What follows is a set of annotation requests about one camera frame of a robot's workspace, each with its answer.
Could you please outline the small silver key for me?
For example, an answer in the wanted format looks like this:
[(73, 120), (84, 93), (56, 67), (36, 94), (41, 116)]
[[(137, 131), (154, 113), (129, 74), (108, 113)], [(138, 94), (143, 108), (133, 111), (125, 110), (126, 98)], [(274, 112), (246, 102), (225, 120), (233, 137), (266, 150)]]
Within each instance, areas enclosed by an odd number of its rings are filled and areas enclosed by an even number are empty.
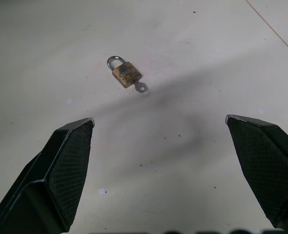
[(148, 91), (148, 88), (146, 86), (145, 83), (142, 83), (142, 82), (139, 82), (139, 81), (136, 81), (133, 83), (134, 86), (135, 86), (135, 90), (139, 93), (144, 93), (144, 92), (147, 92)]

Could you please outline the small brass padlock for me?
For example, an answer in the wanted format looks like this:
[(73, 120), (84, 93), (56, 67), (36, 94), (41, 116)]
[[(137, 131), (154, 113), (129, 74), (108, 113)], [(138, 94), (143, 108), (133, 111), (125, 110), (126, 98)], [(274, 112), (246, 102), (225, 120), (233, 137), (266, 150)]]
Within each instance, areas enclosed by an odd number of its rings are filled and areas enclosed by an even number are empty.
[[(119, 60), (121, 62), (116, 68), (111, 66), (111, 62), (114, 60)], [(124, 61), (120, 56), (109, 57), (107, 66), (112, 71), (112, 75), (124, 88), (130, 87), (142, 78), (141, 73), (129, 61)]]

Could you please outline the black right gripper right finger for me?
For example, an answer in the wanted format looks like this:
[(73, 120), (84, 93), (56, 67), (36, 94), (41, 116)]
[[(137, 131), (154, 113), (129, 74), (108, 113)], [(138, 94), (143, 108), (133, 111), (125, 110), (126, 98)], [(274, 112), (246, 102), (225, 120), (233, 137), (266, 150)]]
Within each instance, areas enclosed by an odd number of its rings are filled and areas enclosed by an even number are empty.
[(288, 230), (288, 134), (260, 119), (227, 115), (243, 175), (273, 227)]

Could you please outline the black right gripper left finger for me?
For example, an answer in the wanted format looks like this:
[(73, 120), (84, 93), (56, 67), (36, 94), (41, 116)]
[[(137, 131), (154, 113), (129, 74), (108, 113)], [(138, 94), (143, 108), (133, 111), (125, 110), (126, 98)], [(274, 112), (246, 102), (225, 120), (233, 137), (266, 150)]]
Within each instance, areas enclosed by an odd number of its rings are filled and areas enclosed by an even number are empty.
[(74, 222), (85, 184), (95, 121), (56, 129), (0, 203), (0, 234), (62, 234)]

